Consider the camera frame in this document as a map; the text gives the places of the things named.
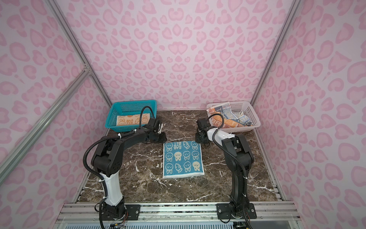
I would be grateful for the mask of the teal bunny towel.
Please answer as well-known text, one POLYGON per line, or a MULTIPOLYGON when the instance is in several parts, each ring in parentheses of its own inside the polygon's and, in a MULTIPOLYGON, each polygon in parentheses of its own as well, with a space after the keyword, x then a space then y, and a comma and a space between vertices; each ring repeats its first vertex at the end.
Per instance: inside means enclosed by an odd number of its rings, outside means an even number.
POLYGON ((203 176, 202 149, 195 141, 164 144, 163 178, 203 176))

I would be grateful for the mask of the orange bunny towel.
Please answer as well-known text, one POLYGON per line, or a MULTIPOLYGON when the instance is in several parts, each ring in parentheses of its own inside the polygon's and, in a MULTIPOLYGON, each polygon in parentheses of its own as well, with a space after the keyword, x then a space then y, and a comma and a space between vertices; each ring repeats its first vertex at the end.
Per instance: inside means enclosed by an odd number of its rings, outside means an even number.
POLYGON ((132 126, 132 125, 142 125, 148 124, 150 120, 150 113, 145 113, 142 116, 139 114, 134 115, 118 115, 116 118, 117 126, 132 126))

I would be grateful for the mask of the grey patterned towel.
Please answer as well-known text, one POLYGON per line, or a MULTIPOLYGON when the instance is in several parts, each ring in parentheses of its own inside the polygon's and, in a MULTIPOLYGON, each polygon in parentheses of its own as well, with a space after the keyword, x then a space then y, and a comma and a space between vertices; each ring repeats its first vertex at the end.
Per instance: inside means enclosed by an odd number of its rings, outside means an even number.
POLYGON ((217 127, 222 126, 222 128, 239 128, 250 127, 253 125, 252 120, 247 115, 245 115, 243 111, 234 113, 229 102, 211 106, 207 108, 206 111, 209 113, 209 117, 214 114, 221 114, 224 117, 224 124, 222 124, 222 118, 219 115, 214 115, 211 117, 211 121, 217 127))

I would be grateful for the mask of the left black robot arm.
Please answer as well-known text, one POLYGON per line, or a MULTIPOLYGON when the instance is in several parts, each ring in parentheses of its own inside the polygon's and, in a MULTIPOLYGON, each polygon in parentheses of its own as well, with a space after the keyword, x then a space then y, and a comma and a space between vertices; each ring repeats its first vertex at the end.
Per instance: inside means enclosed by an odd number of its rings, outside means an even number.
POLYGON ((163 124, 160 120, 151 118, 148 124, 138 127, 128 133, 117 136, 103 137, 89 147, 97 147, 92 160, 92 168, 84 162, 85 168, 102 183, 103 200, 99 204, 99 219, 114 220, 127 216, 124 196, 119 182, 119 171, 123 164, 124 151, 130 147, 143 143, 165 143, 166 134, 161 131, 163 124))

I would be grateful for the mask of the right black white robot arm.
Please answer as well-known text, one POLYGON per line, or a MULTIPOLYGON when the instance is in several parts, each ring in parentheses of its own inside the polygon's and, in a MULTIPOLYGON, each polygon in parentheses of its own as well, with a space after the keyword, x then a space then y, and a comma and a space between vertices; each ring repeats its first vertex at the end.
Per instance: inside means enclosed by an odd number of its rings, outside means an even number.
POLYGON ((199 144, 213 142, 220 148, 225 162, 232 174, 231 201, 228 204, 217 204, 217 215, 220 220, 239 218, 249 221, 256 219, 254 204, 250 203, 247 188, 248 175, 254 163, 254 155, 244 135, 230 134, 218 127, 211 126, 207 119, 197 120, 195 141, 199 144))

